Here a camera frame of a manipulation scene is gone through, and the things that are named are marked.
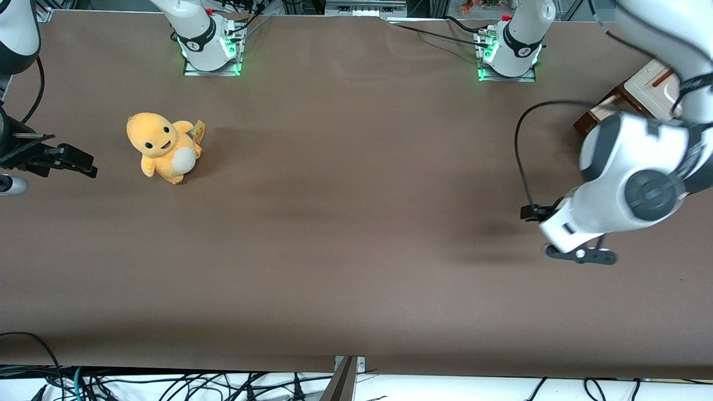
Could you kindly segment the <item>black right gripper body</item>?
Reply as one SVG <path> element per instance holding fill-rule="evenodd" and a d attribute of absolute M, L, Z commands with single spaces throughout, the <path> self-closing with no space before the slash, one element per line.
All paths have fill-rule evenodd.
<path fill-rule="evenodd" d="M 25 124 L 7 115 L 1 108 L 1 165 L 2 168 L 27 168 L 30 165 L 50 165 L 50 146 L 45 142 L 54 135 L 38 134 Z"/>

